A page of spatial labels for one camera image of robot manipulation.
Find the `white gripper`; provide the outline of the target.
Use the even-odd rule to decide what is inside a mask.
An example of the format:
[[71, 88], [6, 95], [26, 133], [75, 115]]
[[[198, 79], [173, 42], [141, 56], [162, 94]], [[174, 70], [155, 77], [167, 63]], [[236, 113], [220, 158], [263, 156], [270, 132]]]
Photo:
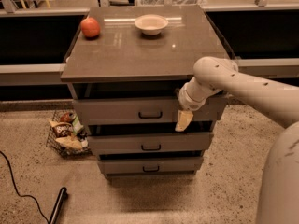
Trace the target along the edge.
[[192, 122], [193, 112], [197, 111], [202, 105], [202, 102], [194, 101], [187, 93], [187, 84], [179, 90], [178, 101], [183, 110], [178, 112], [178, 121], [175, 127], [176, 132], [185, 131]]

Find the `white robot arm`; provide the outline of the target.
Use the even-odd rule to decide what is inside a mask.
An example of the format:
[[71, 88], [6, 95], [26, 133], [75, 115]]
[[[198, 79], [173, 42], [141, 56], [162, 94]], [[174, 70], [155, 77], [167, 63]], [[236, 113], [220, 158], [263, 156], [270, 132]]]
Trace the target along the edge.
[[178, 92], [176, 130], [185, 131], [193, 113], [219, 91], [231, 93], [284, 128], [263, 168], [256, 224], [299, 224], [299, 88], [241, 73], [232, 60], [203, 57]]

